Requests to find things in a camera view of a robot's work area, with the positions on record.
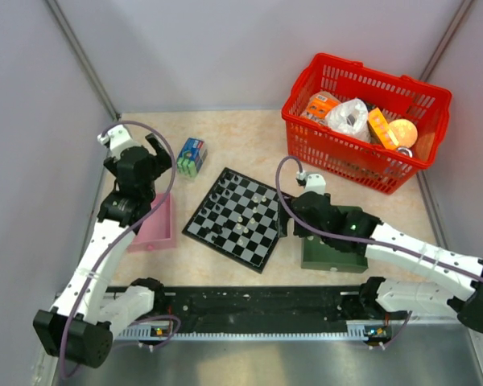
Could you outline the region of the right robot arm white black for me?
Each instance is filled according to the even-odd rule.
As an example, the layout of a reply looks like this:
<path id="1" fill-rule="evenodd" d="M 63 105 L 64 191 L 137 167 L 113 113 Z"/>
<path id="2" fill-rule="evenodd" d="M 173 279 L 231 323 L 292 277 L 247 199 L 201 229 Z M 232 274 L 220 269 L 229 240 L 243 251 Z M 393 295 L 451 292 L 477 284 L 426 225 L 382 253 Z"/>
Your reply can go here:
<path id="1" fill-rule="evenodd" d="M 356 254 L 425 278 L 414 285 L 371 277 L 360 289 L 359 306 L 369 318 L 411 311 L 455 317 L 483 334 L 483 257 L 472 257 L 423 242 L 360 209 L 342 211 L 328 194 L 313 191 L 279 197 L 279 235 L 287 223 L 300 238 L 317 238 L 340 254 Z"/>

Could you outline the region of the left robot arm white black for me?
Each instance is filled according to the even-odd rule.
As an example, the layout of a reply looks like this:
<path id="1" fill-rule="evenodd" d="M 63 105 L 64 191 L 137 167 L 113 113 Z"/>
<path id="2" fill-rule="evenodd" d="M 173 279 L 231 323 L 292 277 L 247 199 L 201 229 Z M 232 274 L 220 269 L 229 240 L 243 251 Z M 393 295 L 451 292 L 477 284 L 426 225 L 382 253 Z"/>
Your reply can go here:
<path id="1" fill-rule="evenodd" d="M 111 152 L 104 166 L 115 177 L 114 188 L 101 203 L 91 240 L 69 283 L 50 309 L 38 310 L 33 319 L 35 333 L 51 356 L 98 368 L 129 325 L 166 311 L 163 286 L 153 278 L 137 279 L 119 298 L 102 303 L 123 253 L 154 211 L 155 180 L 172 166 L 169 145 L 154 134 L 146 140 L 150 149 L 124 127 L 99 140 Z"/>

